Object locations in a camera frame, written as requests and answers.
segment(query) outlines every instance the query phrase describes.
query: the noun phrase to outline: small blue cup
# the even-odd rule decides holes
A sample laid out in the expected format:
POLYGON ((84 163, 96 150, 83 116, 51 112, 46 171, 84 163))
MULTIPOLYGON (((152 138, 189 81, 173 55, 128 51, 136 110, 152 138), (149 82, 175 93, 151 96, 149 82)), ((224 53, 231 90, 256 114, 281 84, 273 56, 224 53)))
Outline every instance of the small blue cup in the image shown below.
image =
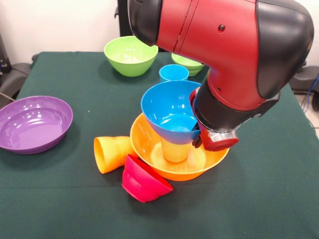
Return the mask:
POLYGON ((168 142, 191 143, 199 130, 192 130, 197 119, 189 102, 190 94, 200 87, 192 81, 168 81, 149 88, 141 107, 154 131, 168 142))
POLYGON ((166 81, 187 81, 189 71, 186 67, 172 64, 163 66, 159 70, 159 76, 161 82, 166 81))

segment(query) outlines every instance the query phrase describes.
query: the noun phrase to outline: purple bowl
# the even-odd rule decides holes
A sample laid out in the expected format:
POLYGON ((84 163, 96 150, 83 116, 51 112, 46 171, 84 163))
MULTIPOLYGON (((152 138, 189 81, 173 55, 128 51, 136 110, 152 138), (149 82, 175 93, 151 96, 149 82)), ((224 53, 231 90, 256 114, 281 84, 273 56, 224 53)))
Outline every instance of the purple bowl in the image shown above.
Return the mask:
POLYGON ((61 141, 72 120, 71 107, 61 99, 17 100, 0 110, 0 147, 20 154, 44 152, 61 141))

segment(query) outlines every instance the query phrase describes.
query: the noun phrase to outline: table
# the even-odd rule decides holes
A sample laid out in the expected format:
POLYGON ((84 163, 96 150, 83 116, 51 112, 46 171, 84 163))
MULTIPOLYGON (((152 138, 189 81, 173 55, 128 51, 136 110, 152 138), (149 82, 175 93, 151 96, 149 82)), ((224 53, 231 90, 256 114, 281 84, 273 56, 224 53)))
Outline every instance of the table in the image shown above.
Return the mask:
POLYGON ((40 54, 19 98, 59 97, 74 121, 45 153, 0 151, 1 239, 319 238, 319 141, 288 87, 240 127, 239 144, 218 166, 171 182, 174 191, 152 203, 122 189, 122 168, 99 173, 94 137, 129 135, 143 93, 168 63, 160 53, 144 75, 126 78, 103 53, 40 54))

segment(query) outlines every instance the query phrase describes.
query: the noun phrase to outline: pink cup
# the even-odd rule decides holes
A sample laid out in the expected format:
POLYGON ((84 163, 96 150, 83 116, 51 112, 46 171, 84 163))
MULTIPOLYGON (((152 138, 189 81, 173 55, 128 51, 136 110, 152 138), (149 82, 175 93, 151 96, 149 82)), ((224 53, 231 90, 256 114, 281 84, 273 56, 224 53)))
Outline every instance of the pink cup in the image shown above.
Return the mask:
POLYGON ((128 155, 125 162, 122 187, 141 203, 153 201, 173 191, 168 182, 132 155, 128 155))

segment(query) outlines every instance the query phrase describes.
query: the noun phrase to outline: yellow cup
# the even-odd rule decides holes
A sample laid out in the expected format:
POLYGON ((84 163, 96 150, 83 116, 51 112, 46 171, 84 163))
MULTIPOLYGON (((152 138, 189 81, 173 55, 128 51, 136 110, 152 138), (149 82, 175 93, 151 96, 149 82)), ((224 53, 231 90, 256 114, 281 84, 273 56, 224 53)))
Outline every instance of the yellow cup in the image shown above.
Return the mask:
POLYGON ((94 139, 94 156, 102 174, 124 166, 128 154, 137 157, 130 137, 97 137, 94 139))
POLYGON ((191 143, 189 144, 174 144, 160 138, 164 158, 172 163, 180 163, 187 159, 191 143))

